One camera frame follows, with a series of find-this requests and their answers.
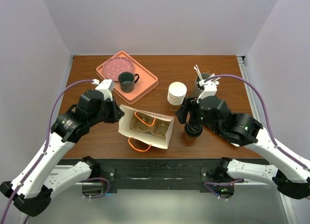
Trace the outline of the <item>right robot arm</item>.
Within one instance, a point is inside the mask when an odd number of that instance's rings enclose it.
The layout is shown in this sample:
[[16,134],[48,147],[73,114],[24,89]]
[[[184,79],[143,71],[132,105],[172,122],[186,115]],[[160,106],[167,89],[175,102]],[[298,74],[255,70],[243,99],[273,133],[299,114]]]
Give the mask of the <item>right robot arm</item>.
[[252,116],[233,113],[217,96],[203,99],[186,97],[176,111],[185,134],[197,138],[203,126],[232,145],[245,147],[269,164],[251,164],[232,158],[221,158],[211,171],[212,185],[230,186],[244,179],[275,185],[277,190],[293,199],[310,197],[310,162],[282,143],[273,140],[267,129]]

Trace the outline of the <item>brown paper coffee cup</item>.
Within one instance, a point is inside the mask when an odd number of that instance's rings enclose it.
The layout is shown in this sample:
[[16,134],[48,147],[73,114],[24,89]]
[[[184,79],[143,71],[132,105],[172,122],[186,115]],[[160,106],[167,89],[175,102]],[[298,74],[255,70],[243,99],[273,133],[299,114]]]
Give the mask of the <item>brown paper coffee cup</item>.
[[199,136],[191,136],[191,135],[187,135],[185,134],[185,138],[187,140],[190,140],[190,141],[194,141],[195,139],[197,139]]

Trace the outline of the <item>tan cardboard cup carrier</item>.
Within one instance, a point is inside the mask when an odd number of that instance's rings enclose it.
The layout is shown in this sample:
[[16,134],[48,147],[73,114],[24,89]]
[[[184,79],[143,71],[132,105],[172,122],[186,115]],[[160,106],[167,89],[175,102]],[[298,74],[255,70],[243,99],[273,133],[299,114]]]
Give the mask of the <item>tan cardboard cup carrier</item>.
[[165,139],[170,122],[153,118],[144,113],[135,111],[130,121],[130,129],[142,133],[150,134],[158,138]]

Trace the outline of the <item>black plastic cup lid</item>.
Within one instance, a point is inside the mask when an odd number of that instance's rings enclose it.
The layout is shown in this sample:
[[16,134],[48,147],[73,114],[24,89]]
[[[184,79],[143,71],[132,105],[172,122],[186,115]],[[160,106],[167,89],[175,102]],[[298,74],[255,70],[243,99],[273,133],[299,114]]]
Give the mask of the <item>black plastic cup lid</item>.
[[202,130],[203,128],[201,124],[195,125],[187,122],[184,126],[185,134],[191,136],[200,136],[202,134]]

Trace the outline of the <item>cream bear paper bag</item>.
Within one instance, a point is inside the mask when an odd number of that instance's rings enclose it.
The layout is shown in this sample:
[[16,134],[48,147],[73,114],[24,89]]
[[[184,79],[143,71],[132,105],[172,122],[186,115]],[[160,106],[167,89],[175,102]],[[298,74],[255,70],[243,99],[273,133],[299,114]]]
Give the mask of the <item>cream bear paper bag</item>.
[[174,117],[137,110],[126,105],[120,109],[124,116],[119,120],[118,132],[129,140],[135,139],[152,147],[168,149]]

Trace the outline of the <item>salmon pink tray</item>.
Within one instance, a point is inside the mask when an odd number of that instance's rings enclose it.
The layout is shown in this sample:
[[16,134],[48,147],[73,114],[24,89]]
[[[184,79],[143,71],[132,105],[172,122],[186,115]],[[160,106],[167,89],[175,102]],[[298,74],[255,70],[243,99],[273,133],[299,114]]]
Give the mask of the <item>salmon pink tray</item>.
[[[96,72],[101,79],[112,79],[115,82],[113,91],[128,104],[135,103],[159,84],[158,78],[154,74],[124,51],[118,52],[100,64],[96,68]],[[121,90],[118,76],[122,72],[138,74],[135,77],[136,83],[132,92],[126,93]]]

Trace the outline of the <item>dark green mug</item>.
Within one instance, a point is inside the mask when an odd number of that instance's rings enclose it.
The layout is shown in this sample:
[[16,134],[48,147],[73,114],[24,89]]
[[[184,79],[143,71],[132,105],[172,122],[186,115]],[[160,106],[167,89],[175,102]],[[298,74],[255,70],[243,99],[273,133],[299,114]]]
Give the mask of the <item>dark green mug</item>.
[[123,72],[118,76],[118,82],[120,88],[125,93],[130,93],[134,90],[135,84],[139,80],[139,74],[133,74],[131,72]]

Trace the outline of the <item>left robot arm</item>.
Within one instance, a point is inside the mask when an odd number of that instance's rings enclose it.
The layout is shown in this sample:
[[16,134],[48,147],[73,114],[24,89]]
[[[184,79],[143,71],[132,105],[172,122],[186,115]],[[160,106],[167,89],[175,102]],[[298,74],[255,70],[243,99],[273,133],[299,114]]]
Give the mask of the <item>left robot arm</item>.
[[100,179],[100,164],[90,156],[58,176],[50,176],[60,159],[94,125],[116,123],[124,115],[108,89],[88,90],[77,104],[59,115],[46,141],[22,173],[0,185],[1,193],[24,214],[41,214],[58,194],[80,181]]

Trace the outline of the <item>stack of paper cups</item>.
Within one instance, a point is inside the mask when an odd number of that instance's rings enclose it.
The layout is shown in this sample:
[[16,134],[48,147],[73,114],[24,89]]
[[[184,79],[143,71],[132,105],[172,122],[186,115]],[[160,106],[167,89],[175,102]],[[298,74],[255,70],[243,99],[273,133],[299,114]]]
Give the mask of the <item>stack of paper cups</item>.
[[186,93],[187,87],[181,82],[173,82],[169,85],[167,99],[172,111],[176,111],[182,106]]

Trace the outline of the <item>wrapped white straw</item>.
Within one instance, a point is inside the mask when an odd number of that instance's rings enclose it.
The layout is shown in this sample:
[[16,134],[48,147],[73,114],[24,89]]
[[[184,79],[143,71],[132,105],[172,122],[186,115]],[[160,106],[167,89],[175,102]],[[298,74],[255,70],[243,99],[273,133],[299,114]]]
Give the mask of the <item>wrapped white straw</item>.
[[203,77],[202,77],[202,75],[201,75],[201,73],[200,73],[200,70],[199,70],[199,67],[198,67],[197,64],[194,66],[194,69],[195,69],[195,71],[197,72],[197,75],[198,75],[199,80],[200,80],[200,81],[203,80]]

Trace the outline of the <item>pink dotted plate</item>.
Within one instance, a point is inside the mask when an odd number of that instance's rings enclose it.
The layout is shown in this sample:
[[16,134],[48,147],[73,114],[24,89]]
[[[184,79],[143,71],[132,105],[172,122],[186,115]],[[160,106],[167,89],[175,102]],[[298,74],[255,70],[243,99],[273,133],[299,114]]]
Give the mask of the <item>pink dotted plate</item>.
[[103,64],[102,74],[105,79],[118,81],[118,77],[123,72],[133,72],[134,65],[126,57],[113,57]]

